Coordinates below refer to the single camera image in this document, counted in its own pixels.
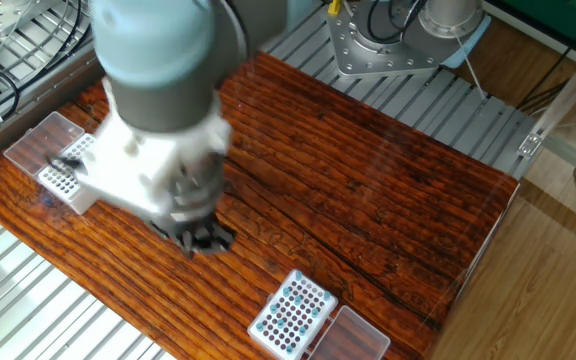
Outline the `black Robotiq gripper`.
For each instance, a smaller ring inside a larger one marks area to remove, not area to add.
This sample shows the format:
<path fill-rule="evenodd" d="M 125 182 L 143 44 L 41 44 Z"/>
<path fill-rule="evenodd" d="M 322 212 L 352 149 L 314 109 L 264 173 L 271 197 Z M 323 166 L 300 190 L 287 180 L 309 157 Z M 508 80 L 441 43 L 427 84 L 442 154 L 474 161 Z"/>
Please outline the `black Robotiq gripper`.
<path fill-rule="evenodd" d="M 233 229 L 218 224 L 215 213 L 189 222 L 150 220 L 148 225 L 164 239 L 177 244 L 187 259 L 196 253 L 227 252 L 236 238 Z"/>

